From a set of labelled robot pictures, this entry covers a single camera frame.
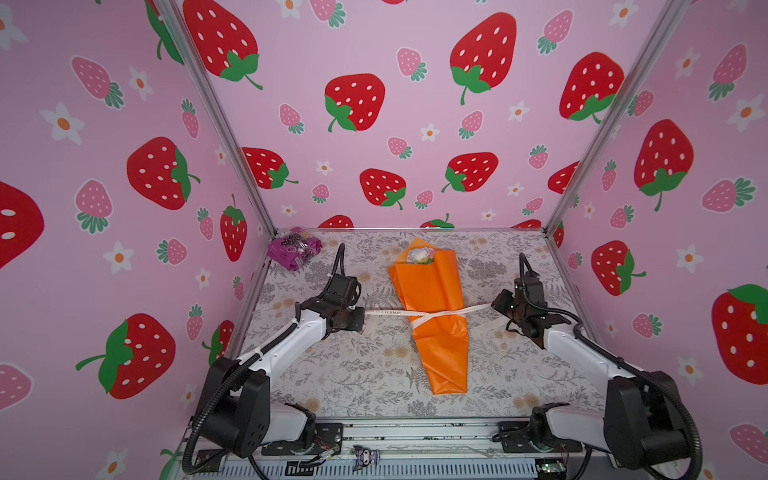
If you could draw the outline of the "white ribbon strip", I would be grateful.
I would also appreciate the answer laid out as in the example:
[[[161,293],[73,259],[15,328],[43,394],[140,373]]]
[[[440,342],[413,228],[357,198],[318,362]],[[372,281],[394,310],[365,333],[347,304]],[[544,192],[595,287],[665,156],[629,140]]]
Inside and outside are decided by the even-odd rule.
[[[469,313],[485,310],[491,307],[490,303],[474,305],[470,307],[464,307],[459,310],[442,310],[437,312],[423,312],[414,310],[395,310],[395,309],[366,309],[365,314],[369,316],[398,316],[409,318],[409,323],[412,330],[415,330],[423,324],[439,317],[444,316],[461,316],[465,317]]]

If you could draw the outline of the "orange wrapping paper sheet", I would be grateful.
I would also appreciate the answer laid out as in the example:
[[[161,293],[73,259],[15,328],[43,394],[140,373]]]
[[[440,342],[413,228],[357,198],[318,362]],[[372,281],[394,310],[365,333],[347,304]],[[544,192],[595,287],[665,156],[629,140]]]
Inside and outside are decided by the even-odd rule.
[[[431,247],[428,265],[407,263],[408,252]],[[416,239],[388,269],[395,292],[405,310],[437,312],[465,307],[456,253]],[[432,392],[435,395],[468,392],[469,329],[461,316],[435,318],[412,330]]]

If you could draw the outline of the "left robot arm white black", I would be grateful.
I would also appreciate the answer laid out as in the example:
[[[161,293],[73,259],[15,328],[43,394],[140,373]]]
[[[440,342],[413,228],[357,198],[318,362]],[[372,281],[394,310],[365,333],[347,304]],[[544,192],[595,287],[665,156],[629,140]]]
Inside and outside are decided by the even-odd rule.
[[[228,454],[253,461],[270,444],[299,453],[316,441],[316,415],[296,403],[278,405],[271,383],[316,343],[341,332],[361,332],[365,309],[357,307],[362,286],[348,276],[340,244],[324,289],[294,304],[294,316],[263,345],[236,359],[214,361],[181,455],[187,475],[202,472]]]

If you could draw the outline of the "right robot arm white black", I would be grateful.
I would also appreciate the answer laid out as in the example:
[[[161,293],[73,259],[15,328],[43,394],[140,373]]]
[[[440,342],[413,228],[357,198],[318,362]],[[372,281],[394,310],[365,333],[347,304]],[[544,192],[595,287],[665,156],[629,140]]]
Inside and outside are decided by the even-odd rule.
[[[589,339],[574,313],[548,306],[539,274],[519,257],[513,290],[503,290],[491,307],[507,318],[507,328],[578,370],[605,393],[602,412],[564,402],[535,407],[526,425],[501,428],[493,441],[529,443],[538,449],[564,441],[580,443],[585,455],[611,455],[619,466],[663,478],[662,464],[685,460],[682,478],[696,479],[703,468],[703,444],[675,381],[662,371],[642,370]]]

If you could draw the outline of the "purple plastic snack bag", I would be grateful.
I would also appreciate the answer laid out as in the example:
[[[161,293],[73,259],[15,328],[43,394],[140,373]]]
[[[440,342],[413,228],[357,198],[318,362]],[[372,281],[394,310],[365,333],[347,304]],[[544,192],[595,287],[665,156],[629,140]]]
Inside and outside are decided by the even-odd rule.
[[[322,242],[300,227],[273,240],[267,250],[268,257],[289,271],[300,270],[311,258],[322,251]]]

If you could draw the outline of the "small purple figure charm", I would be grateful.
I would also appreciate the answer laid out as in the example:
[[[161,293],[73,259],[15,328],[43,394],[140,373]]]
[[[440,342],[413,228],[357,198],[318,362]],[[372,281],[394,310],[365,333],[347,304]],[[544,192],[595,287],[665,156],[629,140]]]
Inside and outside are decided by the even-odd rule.
[[[380,460],[380,452],[376,449],[370,449],[362,445],[354,445],[355,463],[353,471],[361,471],[368,467],[375,467]]]

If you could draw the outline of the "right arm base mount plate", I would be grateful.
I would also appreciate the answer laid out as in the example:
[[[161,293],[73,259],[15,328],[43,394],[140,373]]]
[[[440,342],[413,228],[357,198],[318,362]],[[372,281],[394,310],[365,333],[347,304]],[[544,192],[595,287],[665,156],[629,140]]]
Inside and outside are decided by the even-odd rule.
[[[505,453],[581,453],[584,446],[576,441],[538,435],[528,419],[502,421],[492,436]]]

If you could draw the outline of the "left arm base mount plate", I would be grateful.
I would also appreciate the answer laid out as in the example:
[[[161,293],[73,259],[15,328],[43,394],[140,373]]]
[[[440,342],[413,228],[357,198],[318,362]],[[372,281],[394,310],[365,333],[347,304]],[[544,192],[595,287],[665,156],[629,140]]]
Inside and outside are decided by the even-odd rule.
[[[296,441],[277,441],[262,446],[260,454],[277,456],[315,456],[325,451],[338,452],[343,445],[343,423],[317,423]]]

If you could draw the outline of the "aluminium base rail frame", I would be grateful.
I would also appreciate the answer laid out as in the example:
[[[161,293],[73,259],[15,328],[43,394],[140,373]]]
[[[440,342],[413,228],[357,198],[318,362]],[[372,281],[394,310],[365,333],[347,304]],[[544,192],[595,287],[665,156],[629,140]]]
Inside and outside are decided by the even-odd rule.
[[[492,436],[502,421],[525,417],[343,418],[338,452],[267,457],[253,461],[228,454],[196,474],[198,479],[645,479],[599,450],[581,453],[505,453]],[[377,466],[354,472],[354,445],[380,452]]]

